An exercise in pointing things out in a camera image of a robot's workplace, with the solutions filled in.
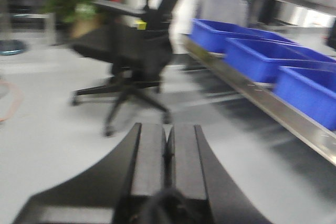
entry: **blue plastic bin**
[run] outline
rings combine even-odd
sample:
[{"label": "blue plastic bin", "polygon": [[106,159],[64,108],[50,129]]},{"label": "blue plastic bin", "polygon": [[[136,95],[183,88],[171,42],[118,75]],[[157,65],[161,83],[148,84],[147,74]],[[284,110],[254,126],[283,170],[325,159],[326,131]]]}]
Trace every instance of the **blue plastic bin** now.
[{"label": "blue plastic bin", "polygon": [[253,31],[255,33],[255,35],[257,35],[257,36],[259,36],[263,39],[266,39],[266,40],[281,41],[281,42],[297,45],[296,42],[294,42],[290,39],[287,39],[287,38],[285,38],[281,35],[278,35],[276,33],[273,33],[271,31],[264,31],[264,30],[252,29],[252,28],[250,28],[250,30]]},{"label": "blue plastic bin", "polygon": [[274,83],[280,66],[328,69],[328,64],[336,63],[313,50],[290,44],[232,38],[227,39],[227,44],[224,61],[254,82]]},{"label": "blue plastic bin", "polygon": [[336,129],[335,71],[281,67],[274,93],[324,127]]},{"label": "blue plastic bin", "polygon": [[235,24],[194,19],[190,39],[210,52],[226,51],[226,38],[257,38],[250,29]]}]

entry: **black office chair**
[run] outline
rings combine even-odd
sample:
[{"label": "black office chair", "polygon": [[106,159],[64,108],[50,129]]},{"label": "black office chair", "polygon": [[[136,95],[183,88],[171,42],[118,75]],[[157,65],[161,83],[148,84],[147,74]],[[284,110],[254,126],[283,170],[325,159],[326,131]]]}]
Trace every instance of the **black office chair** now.
[{"label": "black office chair", "polygon": [[[173,57],[169,27],[176,2],[162,0],[157,9],[150,9],[149,0],[146,0],[144,8],[138,10],[107,0],[94,1],[109,12],[111,22],[77,39],[72,47],[85,57],[113,63],[111,73],[114,76],[106,85],[76,91],[72,103],[79,103],[79,95],[120,92],[105,123],[106,136],[113,134],[110,122],[130,95],[163,111],[163,123],[171,122],[169,110],[140,89],[155,87],[157,92],[160,91],[160,73]],[[146,29],[125,25],[125,15],[145,21]],[[125,77],[126,70],[131,72],[131,77]]]}]

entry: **floor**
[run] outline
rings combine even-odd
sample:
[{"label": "floor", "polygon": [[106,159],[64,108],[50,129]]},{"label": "floor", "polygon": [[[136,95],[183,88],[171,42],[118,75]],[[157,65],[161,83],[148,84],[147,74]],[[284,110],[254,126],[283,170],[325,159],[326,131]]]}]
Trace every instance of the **floor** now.
[{"label": "floor", "polygon": [[[0,124],[0,224],[10,224],[29,196],[92,166],[135,122],[161,120],[160,112],[131,100],[117,117],[118,133],[103,137],[113,98],[76,107],[70,100],[73,90],[101,83],[108,65],[45,46],[41,34],[16,37],[29,50],[0,57],[1,79],[24,94],[14,116]],[[273,223],[336,223],[334,166],[209,71],[174,65],[163,76],[163,92],[153,95],[172,110],[174,123],[202,126],[220,162]],[[0,87],[0,116],[12,100],[7,91]]]}]

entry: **orange cable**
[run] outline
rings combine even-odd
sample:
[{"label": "orange cable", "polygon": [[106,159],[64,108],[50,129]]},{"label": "orange cable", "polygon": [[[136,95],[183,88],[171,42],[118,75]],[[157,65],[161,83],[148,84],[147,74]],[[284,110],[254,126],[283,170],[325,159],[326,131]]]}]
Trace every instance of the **orange cable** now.
[{"label": "orange cable", "polygon": [[14,85],[13,83],[0,80],[0,85],[7,86],[9,90],[12,90],[13,96],[14,96],[13,103],[9,107],[7,113],[5,114],[5,117],[0,118],[0,122],[4,122],[4,121],[10,119],[15,114],[17,109],[19,108],[19,106],[20,106],[20,104],[23,100],[23,93],[22,93],[21,89],[19,89],[18,86]]}]

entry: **chair base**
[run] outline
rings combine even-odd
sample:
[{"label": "chair base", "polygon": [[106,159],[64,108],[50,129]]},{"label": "chair base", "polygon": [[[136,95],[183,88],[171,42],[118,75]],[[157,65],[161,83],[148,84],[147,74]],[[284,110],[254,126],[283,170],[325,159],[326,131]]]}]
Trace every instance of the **chair base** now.
[{"label": "chair base", "polygon": [[130,79],[126,78],[112,77],[110,78],[109,83],[106,85],[75,91],[75,95],[73,96],[71,104],[73,106],[79,105],[80,101],[78,100],[78,97],[80,95],[119,92],[119,95],[117,96],[117,99],[115,100],[115,103],[113,104],[105,121],[104,136],[112,136],[114,134],[115,130],[111,125],[111,122],[117,115],[120,106],[132,95],[153,106],[154,108],[161,110],[163,112],[162,123],[170,124],[172,121],[170,111],[156,99],[150,97],[141,90],[150,87],[154,87],[156,93],[160,93],[161,91],[159,81],[131,81]]}]

